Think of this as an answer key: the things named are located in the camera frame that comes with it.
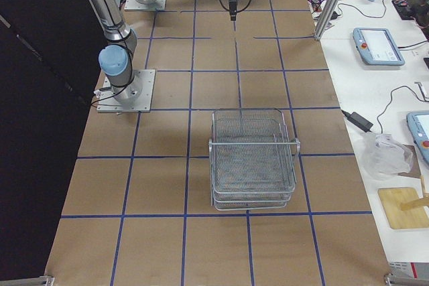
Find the upper teach pendant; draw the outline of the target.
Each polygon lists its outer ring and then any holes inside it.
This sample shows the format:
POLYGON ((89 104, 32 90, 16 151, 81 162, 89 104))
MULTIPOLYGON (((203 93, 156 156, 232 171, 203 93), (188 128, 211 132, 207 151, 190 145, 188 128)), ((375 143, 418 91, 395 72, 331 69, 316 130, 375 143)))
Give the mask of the upper teach pendant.
POLYGON ((388 29, 357 27, 353 30, 353 40, 366 65, 403 66, 405 64, 388 29))

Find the teach pendant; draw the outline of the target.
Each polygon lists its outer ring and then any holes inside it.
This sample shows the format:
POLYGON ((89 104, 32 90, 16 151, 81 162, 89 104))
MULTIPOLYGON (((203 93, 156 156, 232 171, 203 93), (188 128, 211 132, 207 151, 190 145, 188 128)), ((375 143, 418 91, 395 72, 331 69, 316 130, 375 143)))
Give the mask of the teach pendant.
POLYGON ((353 40, 366 65, 403 66, 405 64, 388 29, 357 27, 353 30, 353 40))
POLYGON ((429 162, 428 118, 428 111, 410 112, 406 115, 408 129, 426 164, 429 162))

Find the black power adapter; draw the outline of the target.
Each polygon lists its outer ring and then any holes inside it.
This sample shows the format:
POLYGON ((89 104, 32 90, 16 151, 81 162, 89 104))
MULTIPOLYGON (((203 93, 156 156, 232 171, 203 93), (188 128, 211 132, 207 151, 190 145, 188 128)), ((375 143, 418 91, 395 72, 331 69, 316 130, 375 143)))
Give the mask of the black power adapter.
POLYGON ((347 111, 342 111, 342 113, 345 116, 346 120, 358 127, 363 132, 367 133, 371 131, 373 123, 362 117, 359 113, 348 113, 347 111))

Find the clear plastic bag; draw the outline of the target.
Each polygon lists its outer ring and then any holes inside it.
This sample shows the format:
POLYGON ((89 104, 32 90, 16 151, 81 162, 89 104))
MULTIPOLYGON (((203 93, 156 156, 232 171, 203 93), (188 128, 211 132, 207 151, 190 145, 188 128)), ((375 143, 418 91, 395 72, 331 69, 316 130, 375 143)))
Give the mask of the clear plastic bag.
POLYGON ((396 141, 391 134, 366 133, 363 143, 365 149, 361 159, 369 174, 387 177, 411 172, 414 166, 412 150, 396 141))

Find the lower teach pendant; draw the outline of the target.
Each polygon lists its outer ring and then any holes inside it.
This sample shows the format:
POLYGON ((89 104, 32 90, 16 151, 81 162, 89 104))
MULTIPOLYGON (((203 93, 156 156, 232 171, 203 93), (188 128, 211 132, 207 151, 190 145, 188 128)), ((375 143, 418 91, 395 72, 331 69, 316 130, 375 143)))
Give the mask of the lower teach pendant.
POLYGON ((410 112, 406 115, 408 129, 426 164, 429 162, 428 118, 428 111, 410 112))

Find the wooden board stand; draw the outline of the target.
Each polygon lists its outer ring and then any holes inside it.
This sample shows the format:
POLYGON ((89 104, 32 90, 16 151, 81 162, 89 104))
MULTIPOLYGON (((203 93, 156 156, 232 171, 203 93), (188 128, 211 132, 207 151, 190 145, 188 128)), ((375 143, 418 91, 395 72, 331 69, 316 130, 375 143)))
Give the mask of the wooden board stand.
POLYGON ((394 230, 428 228, 428 192, 424 177, 420 177, 422 197, 414 188, 381 188, 377 194, 390 228, 394 230))

